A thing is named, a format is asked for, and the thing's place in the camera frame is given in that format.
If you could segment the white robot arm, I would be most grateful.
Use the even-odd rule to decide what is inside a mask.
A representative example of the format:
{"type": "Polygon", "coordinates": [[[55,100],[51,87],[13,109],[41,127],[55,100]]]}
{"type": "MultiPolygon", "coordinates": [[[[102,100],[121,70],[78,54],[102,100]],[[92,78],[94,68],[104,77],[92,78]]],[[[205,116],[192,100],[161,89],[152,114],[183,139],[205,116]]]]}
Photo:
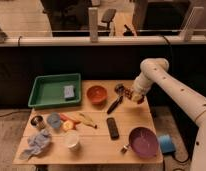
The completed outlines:
{"type": "Polygon", "coordinates": [[[206,97],[169,75],[168,69],[164,58],[143,60],[132,85],[132,100],[140,101],[156,83],[199,127],[190,171],[206,171],[206,97]]]}

